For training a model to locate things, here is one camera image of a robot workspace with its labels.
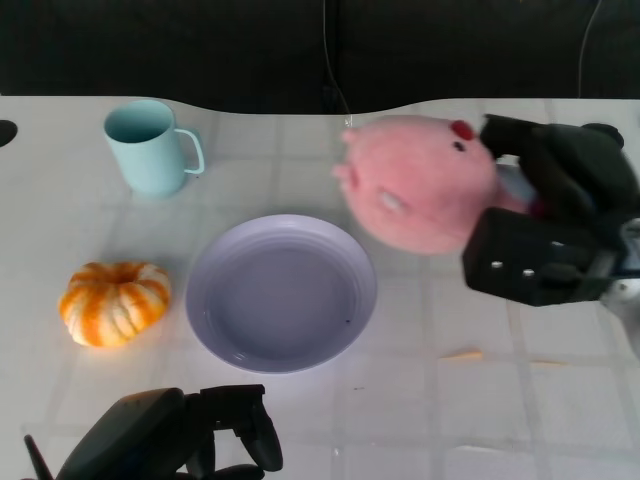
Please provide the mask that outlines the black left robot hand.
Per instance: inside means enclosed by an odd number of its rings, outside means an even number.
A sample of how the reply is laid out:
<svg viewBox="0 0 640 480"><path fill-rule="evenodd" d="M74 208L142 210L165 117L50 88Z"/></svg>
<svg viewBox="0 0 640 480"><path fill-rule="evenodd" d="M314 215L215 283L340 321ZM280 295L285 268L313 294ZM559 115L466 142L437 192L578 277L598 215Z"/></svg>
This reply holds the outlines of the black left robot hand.
<svg viewBox="0 0 640 480"><path fill-rule="evenodd" d="M261 479L283 467L261 384L186 394L156 389L121 398L87 432L60 479ZM249 464L216 467L215 434L230 430Z"/></svg>

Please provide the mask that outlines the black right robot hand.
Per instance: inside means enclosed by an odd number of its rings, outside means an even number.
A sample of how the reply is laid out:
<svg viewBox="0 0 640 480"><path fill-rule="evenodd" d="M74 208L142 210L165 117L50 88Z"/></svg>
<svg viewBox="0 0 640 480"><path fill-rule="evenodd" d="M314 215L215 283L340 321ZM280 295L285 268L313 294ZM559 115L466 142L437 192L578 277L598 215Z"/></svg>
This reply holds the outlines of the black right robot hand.
<svg viewBox="0 0 640 480"><path fill-rule="evenodd" d="M470 289L540 307L638 279L639 182L615 127L489 115L480 139L496 158L517 157L534 199L525 213L482 213L462 254Z"/></svg>

